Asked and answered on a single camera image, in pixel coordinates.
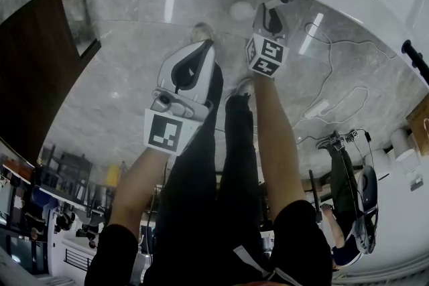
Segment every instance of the white cable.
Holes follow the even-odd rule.
[[[316,37],[314,37],[313,35],[310,35],[310,33],[309,33],[309,31],[308,31],[308,27],[310,27],[310,25],[314,25],[315,27],[317,27],[318,28],[318,31],[328,40],[327,42],[326,41],[323,41],[323,40],[320,40],[320,39],[318,39],[318,38],[316,38]],[[315,23],[308,23],[306,26],[305,26],[305,28],[304,28],[304,30],[305,30],[305,32],[306,32],[306,34],[307,35],[309,35],[311,38],[313,38],[313,39],[315,39],[316,41],[319,41],[319,42],[321,42],[321,43],[323,43],[323,44],[326,44],[326,45],[328,45],[329,46],[329,51],[328,51],[328,60],[329,60],[329,65],[330,65],[330,72],[329,72],[329,74],[326,76],[326,78],[323,80],[323,83],[322,83],[322,86],[320,87],[320,90],[319,90],[319,92],[318,92],[318,94],[317,94],[317,96],[316,96],[316,98],[314,98],[314,100],[310,103],[310,105],[308,105],[302,112],[301,112],[301,115],[300,115],[300,120],[292,127],[293,129],[295,129],[296,128],[296,126],[299,124],[299,123],[301,123],[302,121],[309,121],[309,120],[311,120],[311,119],[318,119],[319,121],[322,121],[323,123],[326,123],[326,124],[343,124],[343,123],[345,123],[345,122],[347,122],[349,119],[351,119],[351,118],[353,118],[354,116],[356,116],[358,113],[360,113],[361,112],[361,110],[363,109],[363,107],[365,106],[365,103],[367,102],[367,99],[369,98],[369,89],[366,87],[366,86],[356,86],[356,87],[354,87],[354,89],[352,89],[352,91],[350,91],[343,99],[341,99],[340,100],[340,102],[336,105],[336,106],[334,106],[333,108],[331,108],[330,110],[327,110],[324,114],[320,114],[320,116],[319,117],[312,117],[312,118],[305,118],[304,117],[304,113],[308,110],[308,109],[311,109],[311,107],[314,105],[314,103],[320,98],[320,95],[322,94],[322,92],[323,92],[323,89],[324,89],[324,86],[325,86],[325,84],[326,84],[326,82],[328,81],[328,79],[330,78],[330,76],[332,75],[332,73],[334,72],[334,65],[332,64],[332,46],[333,45],[335,45],[335,44],[342,44],[342,43],[350,43],[350,44],[354,44],[354,45],[356,45],[356,46],[360,46],[361,44],[372,44],[373,46],[374,46],[374,48],[378,51],[378,52],[380,52],[380,53],[382,53],[386,58],[388,58],[389,60],[392,60],[392,59],[394,59],[395,57],[396,57],[396,55],[394,55],[393,57],[389,57],[383,50],[380,50],[376,45],[375,45],[375,43],[374,42],[372,42],[372,41],[369,41],[369,40],[367,40],[367,41],[362,41],[362,42],[354,42],[354,41],[349,41],[349,40],[341,40],[341,41],[335,41],[335,42],[332,42],[332,40],[329,38],[329,36],[328,35],[326,35],[325,34],[325,32],[323,31],[323,30],[321,30],[320,28],[319,28],[319,26],[317,25],[317,24],[315,24]],[[333,111],[333,110],[335,110],[335,109],[337,109],[340,105],[341,105],[341,103],[344,101],[344,100],[346,100],[346,99],[348,99],[353,93],[354,93],[354,91],[356,91],[356,90],[358,90],[358,89],[360,89],[360,90],[366,90],[367,91],[367,96],[365,97],[365,100],[363,101],[363,104],[362,104],[362,106],[359,108],[359,110],[357,110],[353,115],[351,115],[351,116],[349,116],[349,117],[347,117],[345,120],[343,120],[343,121],[333,121],[333,122],[328,122],[328,121],[325,121],[324,119],[322,119],[322,118],[320,118],[320,117],[324,117],[324,116],[326,116],[329,112],[331,112],[331,111]]]

